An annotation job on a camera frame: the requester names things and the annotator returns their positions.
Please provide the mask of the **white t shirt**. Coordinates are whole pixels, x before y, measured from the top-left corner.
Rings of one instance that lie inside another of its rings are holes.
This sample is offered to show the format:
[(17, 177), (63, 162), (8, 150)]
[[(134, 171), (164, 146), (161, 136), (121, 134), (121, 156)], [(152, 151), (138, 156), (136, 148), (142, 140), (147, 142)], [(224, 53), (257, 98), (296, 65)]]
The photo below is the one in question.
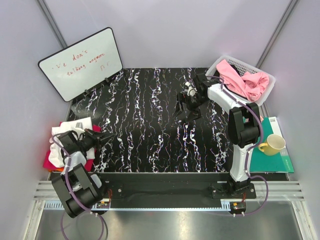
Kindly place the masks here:
[[(65, 133), (67, 131), (72, 131), (72, 127), (82, 128), (82, 129), (90, 129), (93, 130), (93, 124), (91, 117), (82, 118), (79, 120), (73, 121), (64, 121), (58, 127), (51, 128), (51, 135)], [(63, 162), (63, 156), (61, 153), (61, 148), (54, 143), (52, 140), (49, 141), (51, 143), (50, 146), (50, 154), (48, 156), (48, 161), (53, 164), (53, 166), (57, 168), (62, 168), (65, 166)]]

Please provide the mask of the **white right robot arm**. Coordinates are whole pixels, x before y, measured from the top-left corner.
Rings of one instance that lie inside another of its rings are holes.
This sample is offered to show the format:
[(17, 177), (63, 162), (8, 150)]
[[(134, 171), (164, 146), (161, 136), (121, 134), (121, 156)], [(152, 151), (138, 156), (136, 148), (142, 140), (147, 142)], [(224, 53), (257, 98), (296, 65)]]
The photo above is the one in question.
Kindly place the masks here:
[(173, 116), (178, 117), (186, 107), (189, 111), (186, 120), (195, 121), (202, 116), (200, 106), (208, 101), (218, 104), (228, 113), (227, 136), (233, 144), (233, 160), (227, 192), (230, 197), (239, 198), (251, 179), (253, 149), (263, 139), (259, 106), (254, 102), (246, 103), (231, 93), (220, 76), (200, 73), (192, 81), (193, 84), (187, 81), (184, 90), (177, 94)]

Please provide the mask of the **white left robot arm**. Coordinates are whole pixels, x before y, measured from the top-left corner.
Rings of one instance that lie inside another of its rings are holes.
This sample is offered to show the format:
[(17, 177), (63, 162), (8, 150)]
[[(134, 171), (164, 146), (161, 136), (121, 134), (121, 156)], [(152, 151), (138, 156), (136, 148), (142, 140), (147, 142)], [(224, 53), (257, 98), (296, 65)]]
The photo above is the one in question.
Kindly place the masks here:
[(88, 128), (80, 134), (68, 130), (52, 136), (52, 141), (62, 151), (64, 168), (51, 184), (69, 217), (88, 212), (103, 198), (112, 196), (106, 181), (97, 173), (89, 173), (85, 165), (87, 152), (100, 150), (113, 136)]

